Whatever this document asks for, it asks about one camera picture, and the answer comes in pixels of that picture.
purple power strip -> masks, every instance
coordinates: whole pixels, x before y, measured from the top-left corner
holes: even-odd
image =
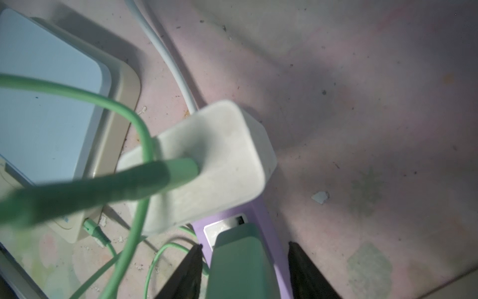
[[[209,216],[192,223],[194,231],[197,235],[197,239],[203,245],[203,254],[206,258],[207,264],[211,266],[212,248],[209,246],[209,242],[207,241],[206,235],[204,233],[204,227],[240,214],[244,214],[246,216],[247,222],[254,223],[259,227],[262,238],[265,241],[266,249],[269,252],[271,262],[274,264],[275,274],[277,276],[277,282],[279,283],[279,290],[281,292],[281,299],[292,299],[291,276],[289,273],[287,257],[281,247],[281,243],[277,237],[262,196],[259,196],[253,201],[241,206],[220,212],[216,215]]]

pink floor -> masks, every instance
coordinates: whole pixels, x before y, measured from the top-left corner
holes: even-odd
[[[152,134],[187,117],[122,1],[40,2],[31,10],[138,72]],[[298,242],[343,298],[412,299],[477,265],[478,3],[147,3],[199,105],[231,99],[265,126],[279,238]],[[138,143],[130,130],[124,151]],[[318,191],[330,194],[323,205]]]

paint chip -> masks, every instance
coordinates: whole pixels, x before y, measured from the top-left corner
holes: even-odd
[[[101,225],[102,227],[106,226],[106,216],[105,215],[101,214],[101,217],[99,218],[98,224]]]
[[[327,191],[320,191],[316,194],[312,195],[312,199],[320,204],[324,204],[324,202],[329,199],[330,194]]]
[[[143,106],[143,108],[141,109],[141,111],[138,112],[137,114],[138,114],[138,115],[141,115],[141,114],[145,113],[147,110],[148,110],[148,107]]]

stain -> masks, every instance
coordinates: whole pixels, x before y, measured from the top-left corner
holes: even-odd
[[[438,285],[430,267],[422,262],[411,260],[407,266],[407,276],[417,296],[423,295]]]
[[[382,198],[380,189],[383,182],[380,173],[370,167],[367,173],[360,172],[361,178],[352,181],[350,212],[359,218],[369,217],[374,212],[375,204]]]
[[[448,85],[452,84],[455,81],[455,75],[453,73],[448,73],[443,76],[443,84]]]
[[[398,7],[395,9],[391,10],[388,14],[386,14],[380,22],[377,23],[376,27],[376,34],[380,33],[384,29],[386,29],[390,24],[392,24],[394,21],[399,19],[407,10],[407,8],[413,4],[415,0],[406,0],[402,1]]]
[[[371,242],[347,260],[348,282],[358,299],[386,299],[391,291],[392,265]]]

dark object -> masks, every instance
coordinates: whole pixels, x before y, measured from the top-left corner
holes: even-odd
[[[203,270],[202,245],[196,244],[183,259],[155,299],[197,299]]]
[[[341,299],[299,244],[289,242],[288,258],[294,299]]]

